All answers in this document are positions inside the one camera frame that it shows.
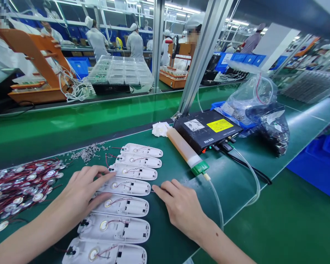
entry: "white label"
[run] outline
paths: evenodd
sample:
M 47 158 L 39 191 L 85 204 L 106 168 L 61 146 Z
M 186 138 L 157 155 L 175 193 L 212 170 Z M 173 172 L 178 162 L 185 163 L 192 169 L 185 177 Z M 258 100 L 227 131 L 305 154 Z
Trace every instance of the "white label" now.
M 185 125 L 188 126 L 188 128 L 193 132 L 205 128 L 197 119 L 188 121 L 185 123 Z
M 280 126 L 279 124 L 275 124 L 274 127 L 275 127 L 278 131 L 282 132 L 281 126 Z
M 227 102 L 224 103 L 221 109 L 230 116 L 232 116 L 233 112 L 235 111 L 235 109 L 229 106 Z
M 282 114 L 285 112 L 285 110 L 281 110 L 275 113 L 272 113 L 270 115 L 267 116 L 267 123 L 270 125 L 272 122 L 275 121 L 275 119 L 279 118 L 280 116 L 282 116 Z
M 232 56 L 233 56 L 233 53 L 226 54 L 224 59 L 223 59 L 223 62 L 221 64 L 227 64 L 227 62 L 231 60 Z

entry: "black control box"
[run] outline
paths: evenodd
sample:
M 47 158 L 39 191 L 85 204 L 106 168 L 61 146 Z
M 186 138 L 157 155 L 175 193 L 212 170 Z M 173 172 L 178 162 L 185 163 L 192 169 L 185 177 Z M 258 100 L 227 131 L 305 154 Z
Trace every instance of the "black control box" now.
M 180 117 L 175 121 L 174 128 L 197 154 L 243 131 L 240 126 L 215 110 Z

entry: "plastic housing slot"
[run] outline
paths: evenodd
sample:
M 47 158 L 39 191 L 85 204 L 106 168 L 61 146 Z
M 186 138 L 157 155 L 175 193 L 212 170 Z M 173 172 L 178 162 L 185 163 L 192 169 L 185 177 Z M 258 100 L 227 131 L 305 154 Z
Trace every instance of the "plastic housing slot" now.
M 110 165 L 110 169 L 116 171 L 116 176 L 138 179 L 138 180 L 155 180 L 158 177 L 158 173 L 155 169 L 151 169 L 144 166 L 135 166 L 133 164 L 115 163 Z
M 81 222 L 77 232 L 84 241 L 139 244 L 148 240 L 150 225 L 139 218 L 91 213 Z
M 116 194 L 146 196 L 150 193 L 150 184 L 145 181 L 113 177 L 98 191 Z
M 148 214 L 149 203 L 141 198 L 125 196 L 121 194 L 113 194 L 108 200 L 98 205 L 92 212 L 129 216 L 143 217 Z
M 130 152 L 122 152 L 117 157 L 118 159 L 116 159 L 115 163 L 134 164 L 136 166 L 144 166 L 153 169 L 158 169 L 162 165 L 161 160 L 158 158 Z
M 154 158 L 160 158 L 163 155 L 161 149 L 133 144 L 133 143 L 128 143 L 125 146 L 123 146 L 121 149 L 121 153 L 122 152 L 137 153 L 140 155 L 151 156 Z
M 63 256 L 62 264 L 90 262 L 95 264 L 146 264 L 147 252 L 137 245 L 82 241 L 74 238 Z

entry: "plastic bag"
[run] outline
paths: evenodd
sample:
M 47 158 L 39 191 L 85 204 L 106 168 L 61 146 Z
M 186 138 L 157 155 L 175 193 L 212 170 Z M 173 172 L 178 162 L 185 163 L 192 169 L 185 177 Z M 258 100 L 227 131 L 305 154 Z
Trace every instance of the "plastic bag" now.
M 226 113 L 248 126 L 253 122 L 246 116 L 246 109 L 276 102 L 277 90 L 270 78 L 257 74 L 242 84 L 220 109 L 223 114 Z
M 258 125 L 255 131 L 267 140 L 277 156 L 284 155 L 290 139 L 290 130 L 285 118 L 285 106 L 280 103 L 253 106 L 246 110 L 247 117 Z

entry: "hand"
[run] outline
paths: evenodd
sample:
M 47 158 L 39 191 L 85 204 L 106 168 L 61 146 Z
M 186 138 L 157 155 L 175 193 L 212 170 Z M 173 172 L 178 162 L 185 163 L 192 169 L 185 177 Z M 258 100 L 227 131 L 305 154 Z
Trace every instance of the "hand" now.
M 156 185 L 152 188 L 165 202 L 171 224 L 198 243 L 211 220 L 203 212 L 195 190 L 181 185 L 175 179 L 163 182 L 161 188 Z
M 93 194 L 115 174 L 104 166 L 83 167 L 72 175 L 66 188 L 38 218 L 46 225 L 52 224 L 54 233 L 60 236 L 58 239 L 62 238 L 91 210 L 111 196 L 111 193 L 105 192 L 90 201 Z

